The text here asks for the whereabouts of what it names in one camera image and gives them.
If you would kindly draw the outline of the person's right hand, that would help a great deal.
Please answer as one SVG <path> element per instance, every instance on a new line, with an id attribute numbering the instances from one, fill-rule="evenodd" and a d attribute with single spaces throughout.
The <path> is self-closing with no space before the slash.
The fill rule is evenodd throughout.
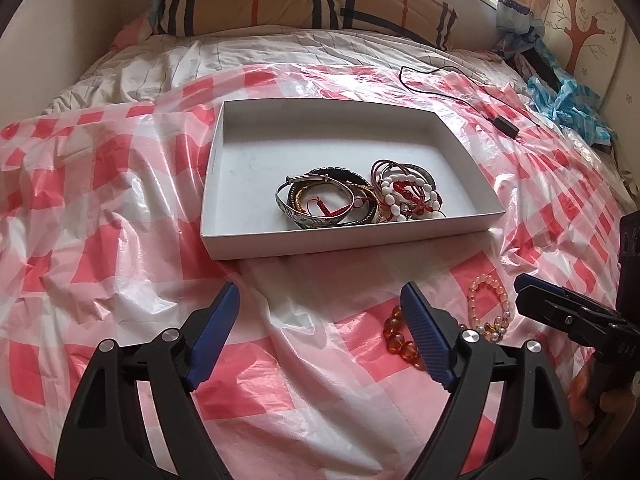
<path id="1" fill-rule="evenodd" d="M 637 404 L 632 385 L 603 391 L 597 401 L 589 399 L 595 367 L 594 359 L 585 363 L 567 390 L 585 469 L 605 459 L 631 421 Z"/>

